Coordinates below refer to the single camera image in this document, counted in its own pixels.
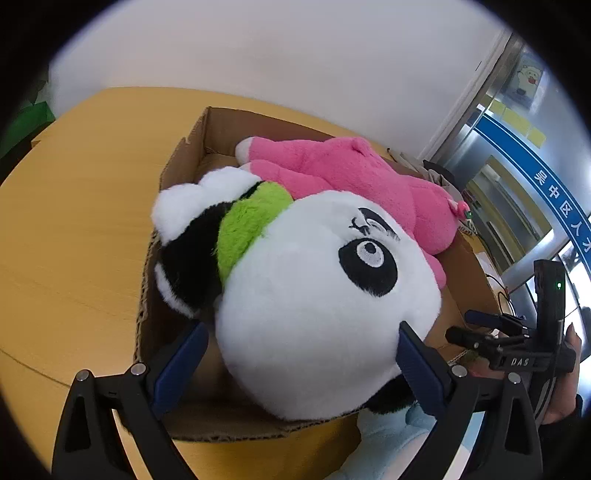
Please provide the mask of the person's right hand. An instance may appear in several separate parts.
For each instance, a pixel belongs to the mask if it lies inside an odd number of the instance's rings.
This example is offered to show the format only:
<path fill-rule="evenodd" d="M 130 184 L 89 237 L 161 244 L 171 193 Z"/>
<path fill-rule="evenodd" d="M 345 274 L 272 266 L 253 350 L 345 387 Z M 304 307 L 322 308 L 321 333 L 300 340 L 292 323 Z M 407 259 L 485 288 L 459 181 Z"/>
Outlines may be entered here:
<path fill-rule="evenodd" d="M 582 340 L 578 336 L 573 323 L 568 326 L 565 339 L 576 353 L 574 369 L 572 372 L 558 377 L 554 392 L 542 420 L 542 425 L 550 425 L 562 421 L 576 409 Z M 468 367 L 468 370 L 476 377 L 502 379 L 505 376 L 505 373 L 502 371 L 491 370 L 489 362 L 484 358 L 474 360 Z"/>

